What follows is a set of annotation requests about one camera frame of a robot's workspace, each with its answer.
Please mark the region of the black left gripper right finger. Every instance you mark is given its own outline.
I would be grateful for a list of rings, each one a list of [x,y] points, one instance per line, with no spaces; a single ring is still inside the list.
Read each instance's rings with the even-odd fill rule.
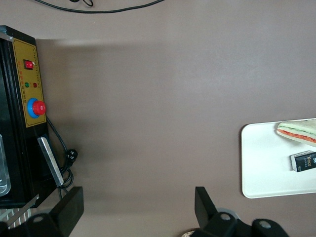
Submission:
[[[195,187],[195,216],[199,226],[208,226],[218,213],[205,187]]]

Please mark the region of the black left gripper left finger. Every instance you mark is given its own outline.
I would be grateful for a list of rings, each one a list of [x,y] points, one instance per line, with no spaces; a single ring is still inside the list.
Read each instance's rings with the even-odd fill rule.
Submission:
[[[73,187],[49,212],[63,237],[69,237],[84,212],[83,187]]]

